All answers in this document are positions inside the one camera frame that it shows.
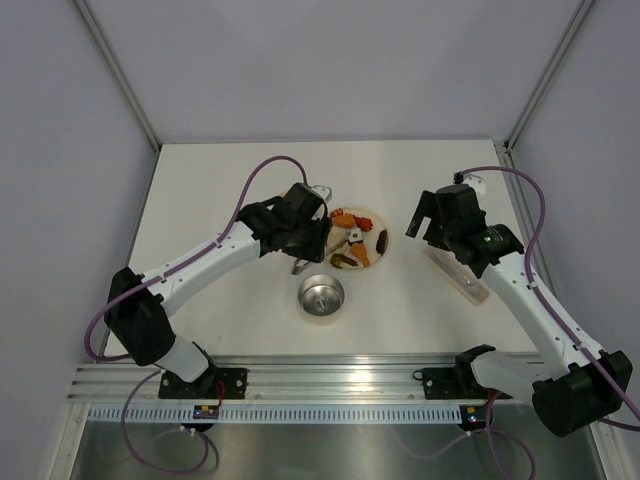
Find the white steamed bun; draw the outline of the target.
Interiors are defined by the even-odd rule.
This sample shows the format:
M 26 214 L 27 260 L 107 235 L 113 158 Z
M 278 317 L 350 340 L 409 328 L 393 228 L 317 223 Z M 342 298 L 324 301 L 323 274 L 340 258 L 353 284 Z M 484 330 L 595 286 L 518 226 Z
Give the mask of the white steamed bun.
M 333 227 L 327 238 L 327 246 L 332 248 L 343 243 L 350 233 L 349 229 Z

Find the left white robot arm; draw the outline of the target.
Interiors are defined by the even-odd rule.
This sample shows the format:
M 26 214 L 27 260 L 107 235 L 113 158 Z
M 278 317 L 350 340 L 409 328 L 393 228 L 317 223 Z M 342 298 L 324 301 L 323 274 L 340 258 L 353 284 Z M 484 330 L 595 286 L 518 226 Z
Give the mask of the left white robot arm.
M 112 279 L 106 325 L 137 365 L 156 365 L 175 374 L 191 396 L 208 396 L 216 385 L 213 361 L 173 331 L 171 317 L 223 275 L 267 254 L 281 252 L 306 265 L 321 262 L 331 197 L 326 186 L 296 183 L 282 196 L 237 208 L 209 244 L 143 274 L 120 270 Z

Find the metal tongs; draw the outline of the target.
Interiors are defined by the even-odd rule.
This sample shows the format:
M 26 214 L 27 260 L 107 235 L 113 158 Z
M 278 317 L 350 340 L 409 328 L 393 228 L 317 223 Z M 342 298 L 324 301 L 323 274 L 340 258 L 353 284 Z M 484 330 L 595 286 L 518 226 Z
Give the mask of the metal tongs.
M 313 249 L 307 248 L 302 253 L 296 254 L 294 256 L 295 260 L 291 267 L 290 274 L 294 276 L 300 275 L 303 271 L 305 271 L 310 266 L 317 263 L 321 263 L 322 261 L 325 260 L 325 258 L 329 254 L 336 253 L 338 250 L 345 247 L 347 245 L 347 238 L 343 243 L 341 243 L 340 245 L 336 245 L 332 248 L 327 246 L 327 241 L 326 241 L 322 247 L 317 245 Z

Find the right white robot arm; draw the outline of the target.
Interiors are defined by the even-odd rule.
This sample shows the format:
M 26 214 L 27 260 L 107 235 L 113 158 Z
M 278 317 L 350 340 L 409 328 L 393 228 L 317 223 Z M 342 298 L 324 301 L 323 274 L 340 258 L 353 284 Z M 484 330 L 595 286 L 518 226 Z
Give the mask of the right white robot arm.
M 487 224 L 472 187 L 422 192 L 407 236 L 415 237 L 424 220 L 428 245 L 469 267 L 507 306 L 542 358 L 535 366 L 489 345 L 469 349 L 455 358 L 460 393 L 491 389 L 525 402 L 559 437 L 620 409 L 631 361 L 621 351 L 606 352 L 557 301 L 541 298 L 548 290 L 527 264 L 523 245 L 507 226 Z

